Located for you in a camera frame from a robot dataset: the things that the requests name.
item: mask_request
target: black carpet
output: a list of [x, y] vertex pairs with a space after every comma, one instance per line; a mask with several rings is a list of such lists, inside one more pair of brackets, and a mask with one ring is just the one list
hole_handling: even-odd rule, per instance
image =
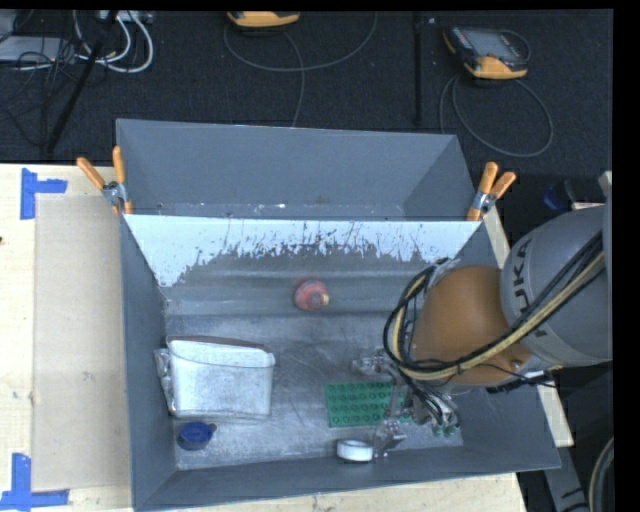
[[[283, 33], [248, 37], [222, 11], [155, 11], [147, 25], [151, 66], [125, 74], [96, 65], [61, 133], [56, 123], [87, 61], [34, 72], [0, 67], [0, 161], [73, 163], [82, 155], [108, 164], [117, 118], [442, 130], [459, 137], [474, 183], [489, 160], [518, 174], [498, 202], [511, 242], [558, 214], [544, 198], [563, 180], [571, 180], [577, 199], [600, 199], [597, 179], [612, 160], [613, 10], [421, 11], [417, 32], [413, 15], [303, 12]], [[94, 11], [77, 18], [93, 44], [104, 24]], [[522, 36], [531, 50], [526, 77], [477, 86], [444, 44], [442, 30], [451, 25]], [[77, 41], [70, 11], [36, 10], [20, 33]], [[105, 48], [123, 45], [115, 25]], [[134, 46], [139, 65], [141, 34]], [[290, 71], [301, 67], [307, 70]], [[455, 91], [445, 90], [456, 77]]]

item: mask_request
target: cable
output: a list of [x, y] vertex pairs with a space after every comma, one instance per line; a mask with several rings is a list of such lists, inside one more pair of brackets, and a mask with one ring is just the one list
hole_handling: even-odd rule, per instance
[[[497, 353], [506, 349], [508, 346], [522, 339], [538, 325], [546, 321], [558, 310], [560, 306], [568, 302], [575, 294], [579, 293], [604, 270], [604, 254], [601, 251], [601, 245], [602, 236], [601, 234], [597, 234], [592, 237], [592, 239], [589, 240], [589, 242], [585, 244], [580, 251], [574, 254], [574, 256], [569, 260], [569, 262], [567, 262], [554, 279], [551, 280], [540, 295], [538, 295], [538, 297], [530, 304], [529, 308], [523, 312], [508, 334], [489, 343], [485, 347], [459, 358], [456, 361], [417, 361], [415, 363], [411, 363], [402, 359], [402, 353], [399, 347], [399, 333], [401, 332], [402, 323], [404, 322], [408, 301], [417, 296], [417, 294], [426, 287], [427, 275], [429, 272], [433, 272], [433, 269], [436, 266], [432, 265], [429, 269], [419, 273], [416, 278], [412, 280], [413, 284], [410, 283], [407, 287], [408, 290], [406, 289], [406, 292], [404, 296], [401, 297], [399, 304], [394, 308], [391, 315], [389, 315], [383, 329], [384, 349], [389, 357], [400, 367], [403, 373], [417, 380], [442, 379], [455, 375], [456, 373], [462, 373], [463, 371], [469, 370], [480, 363], [484, 363]], [[600, 252], [598, 252], [597, 256], [591, 259], [588, 264], [585, 264], [585, 254], [591, 256], [591, 253], [596, 246], [600, 248]], [[574, 272], [571, 276], [573, 279], [570, 280], [559, 293], [544, 305], [540, 306], [542, 301], [546, 299], [547, 295], [550, 295], [551, 291], [562, 279], [565, 278], [566, 275], [568, 275], [576, 263], [579, 264], [579, 268], [581, 269], [580, 274], [576, 277]], [[391, 346], [389, 346], [389, 329], [392, 324], [393, 332], [391, 335]], [[424, 366], [425, 363], [433, 362], [437, 362], [439, 364]]]
[[262, 64], [258, 64], [256, 62], [251, 62], [250, 60], [245, 59], [244, 57], [242, 57], [240, 54], [238, 54], [233, 48], [231, 48], [231, 45], [229, 44], [229, 38], [227, 36], [228, 32], [229, 32], [229, 25], [225, 26], [224, 28], [224, 32], [223, 32], [223, 37], [224, 37], [224, 44], [227, 47], [227, 50], [229, 50], [229, 52], [238, 60], [244, 62], [245, 64], [252, 66], [254, 68], [258, 68], [258, 69], [262, 69], [263, 71], [274, 71], [274, 72], [280, 72], [280, 73], [292, 73], [292, 72], [299, 72], [299, 71], [314, 71], [316, 69], [324, 69], [324, 68], [328, 68], [330, 66], [335, 66], [336, 64], [340, 64], [348, 59], [350, 59], [351, 57], [353, 57], [356, 53], [358, 53], [362, 48], [364, 48], [364, 46], [369, 42], [369, 39], [371, 39], [371, 36], [373, 36], [373, 33], [376, 30], [376, 25], [378, 23], [378, 12], [374, 11], [373, 13], [373, 22], [371, 24], [371, 29], [369, 30], [369, 33], [367, 34], [367, 36], [364, 38], [364, 40], [358, 45], [358, 47], [351, 51], [350, 53], [348, 53], [347, 55], [340, 57], [339, 59], [333, 60], [331, 62], [325, 62], [323, 64], [316, 64], [314, 66], [300, 66], [297, 68], [278, 68], [278, 67], [272, 67], [272, 66], [264, 66]]
[[304, 97], [304, 85], [305, 85], [305, 71], [304, 71], [304, 63], [302, 62], [302, 54], [300, 50], [298, 50], [298, 46], [295, 41], [285, 32], [284, 36], [287, 38], [287, 41], [291, 43], [293, 46], [293, 50], [296, 52], [298, 56], [298, 62], [300, 63], [300, 94], [298, 95], [298, 105], [296, 106], [296, 112], [293, 115], [293, 121], [291, 122], [291, 127], [294, 128], [296, 123], [298, 122], [298, 116], [300, 115], [300, 109], [302, 107], [302, 98]]
[[542, 99], [533, 91], [533, 89], [531, 89], [528, 85], [526, 85], [524, 82], [522, 82], [521, 80], [514, 80], [515, 83], [517, 85], [519, 85], [520, 87], [522, 87], [526, 92], [528, 92], [534, 100], [536, 100], [536, 102], [538, 103], [538, 105], [540, 105], [540, 107], [542, 108], [545, 117], [547, 119], [547, 126], [549, 127], [549, 137], [547, 138], [547, 141], [545, 142], [544, 146], [542, 146], [542, 148], [540, 148], [537, 151], [533, 151], [531, 153], [516, 153], [513, 151], [507, 151], [505, 149], [499, 148], [497, 146], [494, 146], [493, 144], [487, 142], [485, 139], [483, 139], [482, 137], [480, 137], [480, 135], [478, 135], [475, 131], [473, 131], [473, 129], [471, 128], [471, 126], [469, 126], [469, 123], [467, 123], [467, 121], [464, 119], [464, 117], [462, 116], [461, 112], [460, 112], [460, 108], [458, 106], [458, 100], [457, 100], [457, 88], [458, 88], [458, 82], [460, 81], [460, 76], [461, 75], [454, 75], [453, 77], [451, 77], [449, 79], [449, 81], [445, 84], [444, 89], [442, 90], [442, 94], [440, 96], [440, 131], [441, 133], [445, 133], [444, 132], [444, 98], [445, 95], [447, 93], [447, 91], [449, 90], [449, 88], [451, 88], [451, 102], [453, 104], [453, 108], [455, 110], [455, 113], [458, 117], [458, 120], [462, 123], [462, 125], [464, 126], [464, 128], [481, 144], [484, 144], [486, 147], [488, 147], [489, 149], [493, 150], [493, 151], [497, 151], [498, 153], [502, 153], [503, 155], [507, 155], [507, 156], [512, 156], [512, 157], [517, 157], [517, 158], [532, 158], [532, 157], [536, 157], [541, 155], [542, 153], [544, 153], [549, 146], [551, 146], [551, 143], [553, 142], [553, 137], [554, 137], [554, 127], [553, 127], [553, 121], [551, 120], [551, 114], [549, 113], [549, 110], [547, 109], [546, 105], [544, 104], [544, 102], [542, 101]]
[[350, 59], [351, 57], [353, 57], [356, 53], [358, 53], [368, 42], [369, 39], [371, 39], [371, 36], [373, 36], [373, 33], [376, 30], [376, 26], [378, 23], [378, 13], [374, 12], [373, 13], [373, 22], [371, 25], [371, 29], [369, 30], [369, 33], [367, 34], [367, 36], [364, 38], [364, 40], [357, 46], [357, 48], [351, 52], [349, 52], [347, 55], [340, 57], [339, 59], [333, 60], [331, 62], [325, 62], [323, 64], [316, 64], [314, 66], [305, 66], [304, 62], [302, 60], [302, 54], [300, 53], [300, 50], [298, 49], [298, 46], [296, 45], [295, 41], [291, 38], [291, 36], [289, 36], [289, 34], [287, 34], [286, 32], [283, 32], [285, 38], [289, 41], [289, 43], [291, 44], [291, 46], [293, 47], [293, 50], [296, 52], [296, 55], [298, 57], [298, 62], [299, 62], [299, 66], [295, 67], [295, 68], [282, 68], [282, 67], [272, 67], [272, 66], [265, 66], [262, 64], [258, 64], [256, 62], [251, 62], [250, 60], [245, 59], [244, 57], [242, 57], [240, 54], [238, 54], [229, 44], [229, 37], [228, 37], [228, 32], [229, 32], [229, 25], [226, 25], [223, 31], [223, 40], [224, 40], [224, 44], [227, 47], [227, 50], [229, 50], [229, 52], [231, 53], [231, 55], [233, 55], [235, 58], [237, 58], [238, 60], [240, 60], [241, 62], [244, 62], [245, 64], [252, 66], [254, 68], [260, 69], [262, 71], [273, 71], [273, 72], [280, 72], [280, 73], [292, 73], [292, 72], [299, 72], [301, 73], [301, 78], [300, 78], [300, 93], [298, 96], [298, 104], [296, 106], [296, 111], [293, 117], [293, 121], [291, 123], [292, 127], [296, 126], [296, 123], [298, 122], [298, 117], [300, 115], [300, 110], [302, 107], [302, 99], [304, 97], [304, 87], [305, 87], [305, 72], [306, 71], [313, 71], [313, 70], [317, 70], [317, 69], [324, 69], [324, 68], [328, 68], [330, 66], [334, 66], [336, 64], [340, 64], [348, 59]]
[[[80, 31], [80, 23], [78, 22], [77, 12], [76, 12], [75, 9], [73, 9], [71, 12], [72, 12], [72, 16], [73, 16], [73, 26], [74, 26], [74, 31], [76, 33], [76, 36], [80, 40], [80, 44], [81, 44], [82, 48], [84, 49], [84, 51], [86, 51], [87, 53], [90, 54], [91, 53], [91, 48], [89, 47], [89, 45], [85, 41], [84, 36], [82, 35], [82, 32]], [[129, 53], [129, 50], [131, 49], [131, 34], [129, 33], [129, 29], [124, 24], [124, 22], [122, 21], [122, 18], [120, 18], [120, 16], [116, 17], [116, 21], [120, 25], [120, 28], [122, 29], [122, 32], [123, 32], [127, 42], [125, 44], [124, 50], [122, 50], [122, 52], [120, 52], [119, 55], [115, 55], [115, 56], [106, 55], [104, 57], [97, 57], [98, 61], [102, 61], [105, 64], [111, 63], [111, 62], [116, 62], [116, 61], [119, 61], [119, 60], [123, 59], [124, 57], [127, 56], [127, 54]], [[79, 59], [89, 60], [89, 56], [88, 55], [82, 55], [82, 54], [78, 53], [77, 56], [78, 56]]]
[[[151, 38], [151, 34], [147, 30], [147, 28], [140, 21], [139, 16], [133, 15], [131, 13], [131, 11], [127, 11], [127, 12], [129, 12], [129, 17], [133, 20], [133, 22], [136, 24], [136, 26], [138, 27], [138, 29], [140, 30], [140, 32], [142, 32], [142, 34], [144, 36], [145, 42], [147, 44], [147, 49], [148, 49], [147, 58], [145, 59], [145, 61], [140, 66], [133, 67], [133, 68], [120, 67], [120, 66], [114, 66], [113, 65], [114, 62], [117, 62], [117, 61], [120, 61], [120, 60], [124, 59], [129, 54], [129, 52], [131, 51], [131, 47], [132, 47], [131, 33], [129, 32], [129, 29], [127, 28], [127, 26], [124, 23], [124, 21], [122, 21], [122, 17], [120, 16], [120, 14], [118, 14], [118, 16], [116, 17], [116, 21], [120, 25], [120, 28], [122, 29], [122, 32], [125, 35], [125, 39], [126, 39], [125, 48], [119, 54], [106, 55], [106, 56], [98, 57], [96, 59], [96, 64], [100, 64], [101, 66], [105, 66], [107, 69], [109, 69], [111, 71], [115, 71], [117, 73], [129, 73], [129, 74], [140, 73], [140, 72], [146, 70], [147, 68], [149, 68], [149, 66], [151, 66], [151, 64], [153, 62], [154, 52], [155, 52], [154, 45], [153, 45], [153, 39]], [[85, 41], [84, 36], [82, 34], [82, 31], [80, 30], [80, 24], [78, 22], [77, 12], [76, 12], [75, 9], [72, 11], [72, 14], [73, 14], [73, 20], [74, 20], [75, 33], [76, 33], [77, 37], [80, 39], [81, 46], [84, 49], [84, 51], [86, 51], [87, 53], [90, 54], [91, 53], [91, 47]], [[79, 59], [89, 60], [89, 56], [82, 55], [80, 53], [78, 53], [77, 57]]]
[[613, 464], [613, 436], [600, 452], [591, 473], [589, 482], [589, 510], [591, 512], [602, 510], [605, 477], [611, 464]]

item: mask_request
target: gray bin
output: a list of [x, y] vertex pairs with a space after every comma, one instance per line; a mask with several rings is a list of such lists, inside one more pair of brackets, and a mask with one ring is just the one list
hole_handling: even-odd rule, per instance
[[[124, 119], [116, 128], [134, 215], [454, 226], [464, 220], [474, 195], [458, 141], [450, 135]], [[457, 437], [433, 439], [417, 425], [406, 425], [407, 441], [384, 460], [347, 464], [335, 456], [332, 443], [343, 436], [328, 425], [319, 427], [318, 390], [347, 378], [343, 363], [353, 354], [382, 346], [386, 315], [424, 265], [420, 258], [306, 254], [290, 265], [279, 260], [264, 266], [213, 258], [196, 262], [180, 284], [161, 286], [144, 244], [124, 217], [120, 241], [136, 510], [559, 467], [544, 408], [529, 386], [456, 397], [463, 421]], [[455, 256], [462, 264], [497, 265], [484, 224]], [[302, 312], [285, 300], [286, 283], [305, 274], [305, 265], [314, 276], [329, 275], [336, 290], [326, 310]], [[226, 308], [224, 294], [234, 290], [242, 293]], [[257, 292], [249, 300], [252, 290]], [[214, 451], [187, 454], [176, 448], [177, 422], [168, 412], [153, 352], [163, 348], [167, 336], [198, 334], [264, 343], [279, 363], [271, 423], [234, 427], [237, 431], [221, 427], [210, 443]], [[319, 353], [323, 361], [315, 357]], [[285, 365], [287, 354], [298, 363]], [[305, 359], [310, 354], [314, 357]], [[289, 421], [285, 415], [293, 418], [293, 412], [297, 419]], [[286, 436], [278, 434], [283, 428], [290, 429]], [[256, 448], [234, 448], [234, 435]]]

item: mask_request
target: black cable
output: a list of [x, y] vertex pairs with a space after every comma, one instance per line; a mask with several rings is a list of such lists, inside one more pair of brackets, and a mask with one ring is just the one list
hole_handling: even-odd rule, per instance
[[94, 45], [91, 51], [91, 55], [89, 56], [89, 61], [87, 62], [87, 66], [84, 68], [83, 73], [80, 76], [78, 83], [76, 84], [76, 87], [73, 91], [71, 98], [69, 99], [67, 104], [64, 106], [62, 113], [58, 117], [58, 121], [56, 122], [53, 128], [51, 137], [47, 142], [47, 145], [45, 147], [45, 154], [47, 156], [53, 155], [53, 151], [56, 145], [58, 144], [58, 141], [60, 140], [62, 131], [64, 130], [67, 124], [67, 121], [69, 120], [69, 117], [71, 117], [73, 108], [75, 107], [75, 104], [78, 101], [78, 98], [80, 97], [80, 94], [82, 92], [85, 82], [89, 78], [89, 74], [91, 73], [91, 70], [95, 65], [98, 54], [102, 51], [102, 46], [104, 45], [104, 41], [106, 40], [106, 37], [109, 34], [111, 27], [114, 25], [117, 15], [118, 15], [117, 9], [109, 11], [109, 15], [107, 16], [107, 22], [106, 22], [107, 26], [105, 29], [101, 31], [100, 36], [98, 37], [98, 40], [96, 41], [96, 44]]
[[592, 512], [601, 512], [604, 498], [604, 487], [609, 468], [613, 464], [613, 437], [604, 446], [591, 474], [589, 482], [589, 505]]
[[453, 104], [453, 108], [454, 111], [458, 117], [458, 120], [462, 123], [462, 125], [464, 126], [464, 128], [473, 136], [473, 138], [475, 138], [478, 142], [480, 142], [481, 144], [485, 145], [486, 147], [488, 147], [489, 149], [493, 150], [493, 151], [497, 151], [498, 153], [502, 153], [503, 155], [507, 155], [507, 156], [512, 156], [512, 157], [517, 157], [517, 158], [532, 158], [532, 157], [536, 157], [541, 155], [542, 153], [544, 153], [549, 146], [551, 146], [551, 143], [553, 142], [553, 137], [554, 137], [554, 127], [553, 127], [553, 121], [551, 120], [551, 114], [549, 113], [549, 110], [547, 109], [546, 105], [544, 104], [544, 102], [542, 101], [542, 99], [533, 91], [533, 89], [531, 89], [528, 85], [526, 85], [522, 80], [511, 80], [512, 82], [515, 82], [517, 85], [519, 85], [520, 87], [522, 87], [527, 93], [529, 93], [534, 100], [536, 100], [536, 102], [538, 103], [538, 105], [540, 105], [540, 107], [542, 108], [542, 111], [545, 114], [545, 117], [547, 118], [547, 126], [549, 128], [549, 137], [547, 138], [547, 141], [545, 142], [544, 146], [542, 146], [542, 148], [540, 148], [537, 151], [532, 151], [530, 153], [517, 153], [517, 152], [513, 152], [513, 151], [507, 151], [505, 149], [499, 148], [497, 146], [494, 146], [493, 144], [491, 144], [490, 142], [486, 141], [485, 139], [483, 139], [482, 137], [480, 137], [480, 135], [478, 135], [469, 125], [469, 123], [464, 119], [464, 117], [462, 116], [462, 113], [460, 112], [460, 108], [458, 106], [458, 100], [457, 100], [457, 88], [458, 88], [458, 82], [460, 81], [460, 77], [462, 75], [454, 75], [453, 77], [451, 77], [449, 79], [449, 81], [445, 84], [444, 89], [442, 90], [442, 93], [440, 95], [440, 131], [441, 133], [445, 133], [444, 130], [444, 98], [446, 96], [447, 91], [449, 90], [449, 88], [451, 88], [451, 102]]
[[[391, 312], [391, 314], [387, 318], [387, 321], [386, 321], [385, 326], [383, 328], [383, 347], [385, 349], [385, 352], [401, 368], [406, 368], [408, 370], [412, 370], [412, 371], [416, 371], [416, 372], [428, 373], [428, 372], [446, 370], [446, 369], [455, 368], [455, 367], [459, 368], [461, 364], [463, 364], [463, 363], [465, 363], [467, 361], [470, 361], [470, 360], [474, 359], [475, 357], [477, 357], [479, 355], [482, 355], [483, 353], [486, 353], [487, 350], [490, 350], [491, 348], [493, 348], [496, 345], [498, 345], [500, 342], [502, 342], [508, 336], [513, 334], [513, 332], [515, 332], [518, 328], [520, 328], [526, 321], [528, 321], [528, 319], [534, 314], [534, 312], [543, 303], [543, 301], [546, 300], [547, 296], [565, 278], [565, 276], [569, 274], [571, 269], [573, 269], [576, 264], [584, 263], [585, 254], [591, 255], [591, 253], [593, 252], [593, 248], [594, 247], [598, 247], [598, 248], [602, 247], [602, 233], [601, 232], [598, 232], [596, 235], [594, 235], [585, 245], [583, 245], [580, 248], [579, 251], [577, 251], [569, 259], [569, 261], [563, 266], [563, 268], [545, 286], [545, 288], [542, 290], [542, 292], [522, 312], [520, 317], [514, 322], [514, 325], [511, 326], [511, 328], [507, 331], [507, 333], [505, 333], [504, 335], [500, 336], [498, 339], [494, 340], [493, 342], [489, 343], [488, 345], [483, 346], [483, 347], [481, 347], [481, 348], [479, 348], [479, 349], [477, 349], [477, 350], [475, 350], [475, 351], [473, 351], [473, 352], [471, 352], [471, 353], [469, 353], [469, 354], [467, 354], [467, 355], [465, 355], [465, 356], [463, 356], [461, 358], [458, 358], [455, 361], [451, 361], [451, 362], [440, 362], [439, 361], [439, 362], [437, 362], [437, 364], [433, 364], [436, 360], [422, 360], [422, 361], [416, 361], [416, 362], [413, 362], [413, 363], [412, 362], [408, 362], [408, 361], [403, 361], [403, 360], [399, 359], [398, 357], [396, 357], [395, 354], [393, 354], [393, 352], [391, 351], [391, 349], [389, 348], [389, 345], [388, 345], [388, 336], [389, 336], [389, 332], [388, 331], [389, 331], [389, 328], [390, 328], [392, 322], [395, 320], [396, 315], [401, 310], [403, 310], [403, 308], [406, 307], [408, 301], [411, 300], [414, 296], [416, 296], [422, 289], [424, 289], [424, 287], [426, 286], [426, 281], [427, 281], [427, 279], [425, 279], [424, 282], [422, 283], [422, 285], [420, 287], [418, 287], [416, 290], [414, 290], [414, 293], [412, 293], [410, 297], [401, 298], [399, 304], [394, 308], [394, 310]], [[598, 275], [600, 275], [600, 273], [602, 271], [604, 271], [604, 268], [600, 269], [598, 272], [594, 273], [594, 275], [590, 276], [589, 279], [585, 280], [585, 282], [582, 283], [582, 285], [579, 286], [569, 297], [567, 297], [565, 299], [565, 301], [560, 306], [558, 306], [555, 310], [553, 310], [547, 316], [547, 318], [545, 318], [544, 321], [548, 321], [554, 314], [557, 313], [558, 310], [561, 309], [561, 307], [563, 305], [567, 304], [575, 295], [577, 295], [586, 286], [588, 286]], [[412, 282], [415, 283], [417, 281], [417, 279], [419, 279], [422, 275], [424, 275], [424, 273], [425, 273], [425, 271], [420, 272], [416, 277], [414, 277], [414, 279], [412, 279]], [[533, 326], [533, 327], [529, 328], [529, 330], [527, 332], [523, 333], [523, 337], [528, 335], [536, 327], [537, 326]]]
[[531, 378], [531, 377], [526, 377], [526, 376], [521, 375], [521, 374], [516, 373], [516, 372], [511, 372], [509, 370], [505, 370], [504, 368], [501, 368], [497, 364], [480, 363], [480, 364], [478, 364], [478, 366], [487, 366], [487, 367], [490, 367], [490, 368], [495, 368], [496, 370], [500, 370], [501, 372], [507, 373], [507, 374], [509, 374], [509, 375], [511, 375], [513, 377], [517, 377], [521, 384], [528, 384], [530, 386], [544, 386], [545, 388], [558, 389], [558, 386], [546, 383], [546, 381], [548, 381], [550, 379], [550, 377], [549, 377], [549, 375], [547, 373], [543, 373], [542, 375], [540, 375], [540, 377], [537, 377], [537, 378]]

